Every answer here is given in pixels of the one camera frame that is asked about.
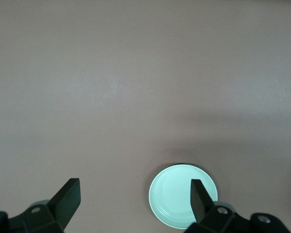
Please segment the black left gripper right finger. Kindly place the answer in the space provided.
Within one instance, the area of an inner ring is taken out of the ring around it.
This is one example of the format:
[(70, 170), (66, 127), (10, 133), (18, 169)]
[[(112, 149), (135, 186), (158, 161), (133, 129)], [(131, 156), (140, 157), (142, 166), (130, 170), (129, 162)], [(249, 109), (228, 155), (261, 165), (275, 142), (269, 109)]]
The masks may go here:
[(277, 217), (254, 213), (245, 219), (231, 208), (214, 203), (201, 180), (191, 180), (191, 208), (196, 222), (186, 233), (289, 233)]

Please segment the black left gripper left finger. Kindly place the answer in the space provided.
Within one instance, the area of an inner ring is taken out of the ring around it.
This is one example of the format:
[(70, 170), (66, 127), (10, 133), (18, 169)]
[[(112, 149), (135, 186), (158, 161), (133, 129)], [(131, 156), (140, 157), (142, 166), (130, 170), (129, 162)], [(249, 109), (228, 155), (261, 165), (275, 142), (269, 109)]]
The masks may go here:
[(15, 217), (0, 211), (0, 233), (63, 233), (80, 203), (80, 180), (71, 178), (50, 200), (35, 202)]

